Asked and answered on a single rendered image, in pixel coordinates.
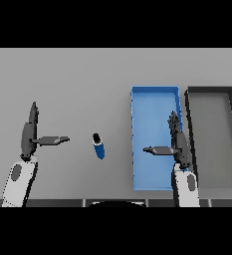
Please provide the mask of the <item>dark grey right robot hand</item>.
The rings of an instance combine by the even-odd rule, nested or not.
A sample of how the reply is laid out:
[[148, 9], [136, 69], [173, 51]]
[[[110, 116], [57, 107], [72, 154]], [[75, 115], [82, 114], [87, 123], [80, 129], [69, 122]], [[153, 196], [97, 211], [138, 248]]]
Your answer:
[[188, 168], [191, 165], [189, 147], [175, 111], [171, 112], [167, 122], [171, 136], [171, 146], [148, 146], [142, 150], [153, 155], [172, 155], [181, 169]]

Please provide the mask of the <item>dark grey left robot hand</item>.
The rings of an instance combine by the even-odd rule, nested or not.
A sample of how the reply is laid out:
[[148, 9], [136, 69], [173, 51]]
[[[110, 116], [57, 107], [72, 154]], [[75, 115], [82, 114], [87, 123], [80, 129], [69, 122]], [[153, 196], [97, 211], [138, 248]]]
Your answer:
[[36, 152], [37, 146], [54, 146], [69, 141], [68, 136], [42, 136], [38, 137], [39, 110], [36, 103], [32, 104], [29, 118], [25, 122], [21, 136], [21, 154], [24, 161], [30, 161]]

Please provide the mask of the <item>blue bin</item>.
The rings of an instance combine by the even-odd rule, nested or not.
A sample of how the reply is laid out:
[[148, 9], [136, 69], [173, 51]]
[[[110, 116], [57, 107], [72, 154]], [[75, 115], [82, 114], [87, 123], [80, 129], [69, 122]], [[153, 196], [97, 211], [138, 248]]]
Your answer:
[[152, 155], [145, 147], [171, 146], [168, 125], [176, 112], [183, 128], [177, 86], [132, 86], [130, 91], [131, 155], [134, 191], [171, 190], [172, 155]]

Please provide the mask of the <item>dark grey bin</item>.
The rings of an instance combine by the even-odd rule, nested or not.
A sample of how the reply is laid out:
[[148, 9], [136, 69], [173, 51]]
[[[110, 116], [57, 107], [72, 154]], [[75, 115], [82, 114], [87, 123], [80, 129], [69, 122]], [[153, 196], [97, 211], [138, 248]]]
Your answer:
[[193, 169], [202, 189], [232, 189], [232, 87], [188, 87]]

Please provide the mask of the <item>blue pipe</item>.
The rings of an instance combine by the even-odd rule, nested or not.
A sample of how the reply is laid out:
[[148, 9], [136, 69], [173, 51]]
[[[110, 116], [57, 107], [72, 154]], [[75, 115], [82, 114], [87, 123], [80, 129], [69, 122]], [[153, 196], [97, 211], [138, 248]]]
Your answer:
[[96, 151], [97, 157], [99, 159], [104, 159], [105, 158], [104, 143], [101, 136], [97, 132], [93, 134], [93, 144], [94, 144], [94, 149]]

